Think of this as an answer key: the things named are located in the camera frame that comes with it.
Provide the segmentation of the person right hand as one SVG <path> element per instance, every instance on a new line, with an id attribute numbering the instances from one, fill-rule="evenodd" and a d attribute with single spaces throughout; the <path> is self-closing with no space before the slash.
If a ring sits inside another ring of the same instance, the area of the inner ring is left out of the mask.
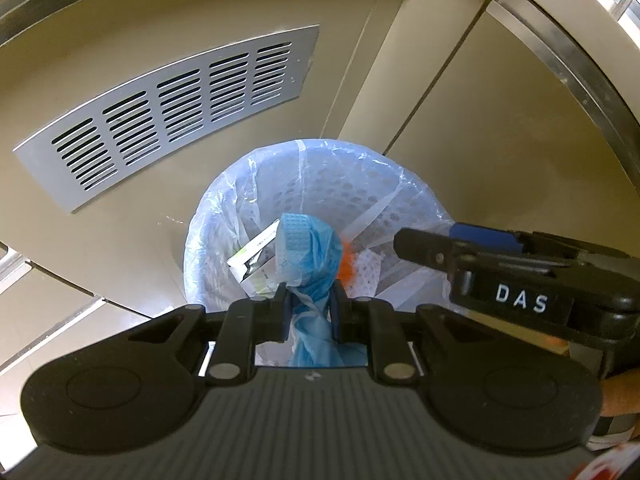
<path id="1" fill-rule="evenodd" d="M 601 382 L 601 415 L 615 417 L 640 412 L 640 370 L 628 370 Z"/>

